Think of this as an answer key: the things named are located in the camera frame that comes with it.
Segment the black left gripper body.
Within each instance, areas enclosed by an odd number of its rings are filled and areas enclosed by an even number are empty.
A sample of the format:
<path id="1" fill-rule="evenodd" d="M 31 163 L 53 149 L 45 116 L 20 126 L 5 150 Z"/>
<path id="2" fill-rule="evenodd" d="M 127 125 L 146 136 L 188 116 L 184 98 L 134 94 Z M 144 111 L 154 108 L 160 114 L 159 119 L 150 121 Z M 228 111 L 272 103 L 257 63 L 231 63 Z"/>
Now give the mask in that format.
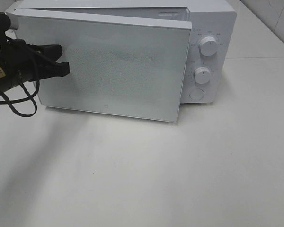
<path id="1" fill-rule="evenodd" d="M 7 39 L 7 63 L 21 82 L 34 82 L 41 79 L 37 66 L 36 45 L 27 44 L 22 39 Z"/>

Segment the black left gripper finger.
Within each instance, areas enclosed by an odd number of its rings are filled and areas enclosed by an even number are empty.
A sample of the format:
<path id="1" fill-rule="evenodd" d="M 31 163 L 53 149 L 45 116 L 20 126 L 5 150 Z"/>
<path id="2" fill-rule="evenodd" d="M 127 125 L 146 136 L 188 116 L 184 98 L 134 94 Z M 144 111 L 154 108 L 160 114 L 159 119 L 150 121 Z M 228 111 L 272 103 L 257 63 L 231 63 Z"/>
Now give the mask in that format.
<path id="1" fill-rule="evenodd" d="M 36 50 L 52 61 L 57 61 L 62 55 L 62 47 L 57 44 L 37 46 Z"/>
<path id="2" fill-rule="evenodd" d="M 37 69 L 39 79 L 64 77 L 71 72 L 68 62 L 38 61 Z"/>

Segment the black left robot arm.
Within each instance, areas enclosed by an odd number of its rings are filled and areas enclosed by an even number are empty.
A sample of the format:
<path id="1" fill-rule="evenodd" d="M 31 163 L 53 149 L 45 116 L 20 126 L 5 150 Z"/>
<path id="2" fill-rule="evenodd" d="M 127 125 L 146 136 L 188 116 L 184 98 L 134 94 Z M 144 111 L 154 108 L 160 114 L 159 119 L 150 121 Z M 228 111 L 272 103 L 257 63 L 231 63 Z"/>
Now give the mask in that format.
<path id="1" fill-rule="evenodd" d="M 37 82 L 70 73 L 68 62 L 57 62 L 62 56 L 60 45 L 31 45 L 6 36 L 6 31 L 16 28 L 11 17 L 0 12 L 0 92 L 6 92 L 20 82 Z"/>

